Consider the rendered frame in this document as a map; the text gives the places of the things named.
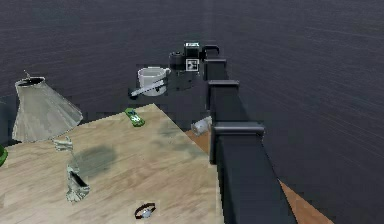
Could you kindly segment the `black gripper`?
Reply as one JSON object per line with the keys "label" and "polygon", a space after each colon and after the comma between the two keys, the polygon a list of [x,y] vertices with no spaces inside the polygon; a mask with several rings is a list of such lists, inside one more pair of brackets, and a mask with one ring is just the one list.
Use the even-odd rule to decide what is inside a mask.
{"label": "black gripper", "polygon": [[[198,74],[198,60],[187,58],[184,53],[172,52],[169,54],[170,73],[167,75],[167,87],[170,90],[182,91],[190,89]],[[162,90],[166,86],[163,79],[153,84],[146,85],[137,90],[129,92],[130,98],[137,98],[139,95],[159,96],[164,93]]]}

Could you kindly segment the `white cup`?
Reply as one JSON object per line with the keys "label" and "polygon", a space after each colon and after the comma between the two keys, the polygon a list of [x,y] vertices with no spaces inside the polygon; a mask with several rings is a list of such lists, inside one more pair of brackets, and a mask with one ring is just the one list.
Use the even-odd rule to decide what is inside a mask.
{"label": "white cup", "polygon": [[[141,88],[153,84],[161,79],[165,78],[170,73],[169,68],[161,67],[147,67],[138,71],[138,80]],[[156,89],[148,90],[144,92],[145,96],[160,96],[167,90],[166,86],[158,87]]]}

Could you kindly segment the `grey table lamp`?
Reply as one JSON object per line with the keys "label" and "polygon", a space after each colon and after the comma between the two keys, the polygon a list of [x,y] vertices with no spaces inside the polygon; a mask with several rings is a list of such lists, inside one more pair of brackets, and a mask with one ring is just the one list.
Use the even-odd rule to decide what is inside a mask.
{"label": "grey table lamp", "polygon": [[80,177],[78,160],[69,136],[56,140],[74,129],[83,119],[82,112],[61,94],[53,90],[43,76],[26,77],[15,83],[19,99],[17,115],[13,126],[12,139],[22,143],[51,140],[58,152],[69,152],[75,166],[66,166],[66,200],[76,203],[90,193],[90,186]]}

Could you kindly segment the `green toy car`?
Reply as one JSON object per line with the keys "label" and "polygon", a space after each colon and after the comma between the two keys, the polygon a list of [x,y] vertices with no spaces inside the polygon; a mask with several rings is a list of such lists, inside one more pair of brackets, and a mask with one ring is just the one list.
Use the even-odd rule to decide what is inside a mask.
{"label": "green toy car", "polygon": [[134,127],[141,127],[145,124],[145,121],[137,114],[134,108],[126,108],[124,112]]}

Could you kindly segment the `light wooden table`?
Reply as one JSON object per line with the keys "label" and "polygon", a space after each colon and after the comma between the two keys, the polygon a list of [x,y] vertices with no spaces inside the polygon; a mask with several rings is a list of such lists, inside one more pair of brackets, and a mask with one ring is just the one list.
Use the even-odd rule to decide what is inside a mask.
{"label": "light wooden table", "polygon": [[[224,224],[218,178],[208,156],[162,110],[138,109],[140,128],[119,113],[68,132],[81,201],[66,200],[69,152],[52,141],[9,147],[0,167],[0,224]],[[153,202],[149,218],[135,210]]]}

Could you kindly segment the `dark red wrist watch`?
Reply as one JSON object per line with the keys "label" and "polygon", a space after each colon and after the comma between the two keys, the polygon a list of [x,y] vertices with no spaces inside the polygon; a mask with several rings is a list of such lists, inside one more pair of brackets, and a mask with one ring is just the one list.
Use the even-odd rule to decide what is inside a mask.
{"label": "dark red wrist watch", "polygon": [[156,210],[155,203],[153,202],[145,203],[135,210],[134,216],[136,219],[149,218],[155,210]]}

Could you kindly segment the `green round object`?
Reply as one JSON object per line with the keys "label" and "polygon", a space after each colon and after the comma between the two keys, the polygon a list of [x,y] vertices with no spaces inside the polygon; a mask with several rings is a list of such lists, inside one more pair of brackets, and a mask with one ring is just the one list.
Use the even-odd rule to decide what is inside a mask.
{"label": "green round object", "polygon": [[8,151],[0,144],[0,167],[5,163]]}

